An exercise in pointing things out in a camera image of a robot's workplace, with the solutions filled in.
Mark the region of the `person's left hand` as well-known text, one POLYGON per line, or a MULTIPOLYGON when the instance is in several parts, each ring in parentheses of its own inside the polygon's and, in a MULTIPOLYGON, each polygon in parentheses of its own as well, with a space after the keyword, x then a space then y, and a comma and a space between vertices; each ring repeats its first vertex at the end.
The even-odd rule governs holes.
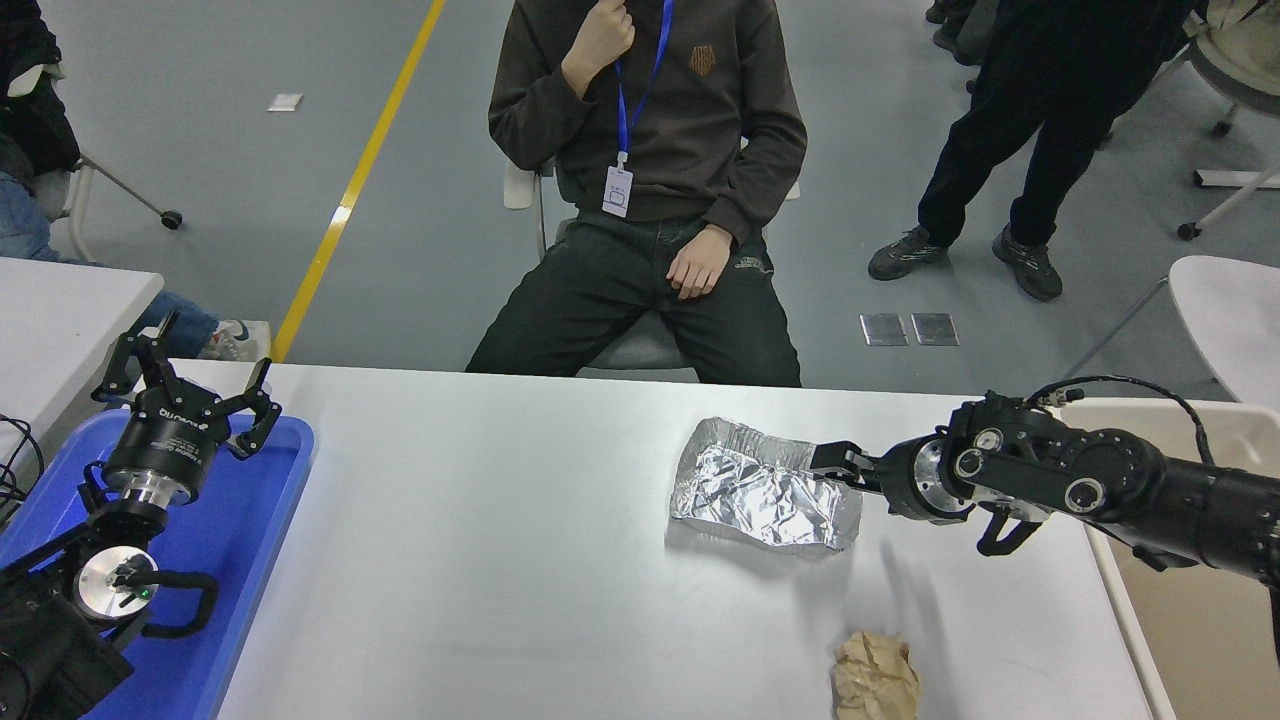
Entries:
POLYGON ((704 225, 681 247, 666 274, 677 300, 684 302, 709 295, 724 272, 733 236, 714 224, 704 225))

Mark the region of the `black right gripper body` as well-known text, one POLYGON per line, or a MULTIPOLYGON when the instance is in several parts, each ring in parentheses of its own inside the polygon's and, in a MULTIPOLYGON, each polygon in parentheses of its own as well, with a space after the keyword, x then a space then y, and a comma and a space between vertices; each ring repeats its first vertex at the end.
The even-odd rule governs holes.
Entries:
POLYGON ((879 459, 879 488, 890 511, 932 524, 966 520, 966 500, 943 483, 941 436, 927 436, 895 445, 879 459))

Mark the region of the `person's right hand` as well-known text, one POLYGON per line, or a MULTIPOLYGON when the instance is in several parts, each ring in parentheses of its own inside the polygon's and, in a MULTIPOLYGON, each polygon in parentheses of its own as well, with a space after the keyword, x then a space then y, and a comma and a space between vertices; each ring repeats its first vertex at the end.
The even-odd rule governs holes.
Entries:
POLYGON ((588 10, 570 50, 559 63, 564 82, 579 101, 590 83, 634 45, 634 19, 626 1, 596 1, 588 10))

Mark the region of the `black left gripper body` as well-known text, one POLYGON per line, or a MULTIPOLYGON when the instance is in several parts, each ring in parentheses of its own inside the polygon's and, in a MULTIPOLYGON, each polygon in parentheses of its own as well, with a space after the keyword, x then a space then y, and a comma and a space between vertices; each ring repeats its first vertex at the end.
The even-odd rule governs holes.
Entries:
POLYGON ((161 387, 141 391, 102 469, 105 484, 122 492, 129 480, 148 473, 175 482, 182 498, 200 497, 218 447, 230 436, 225 416, 204 415, 220 401, 220 395, 201 386, 180 391, 177 401, 161 387))

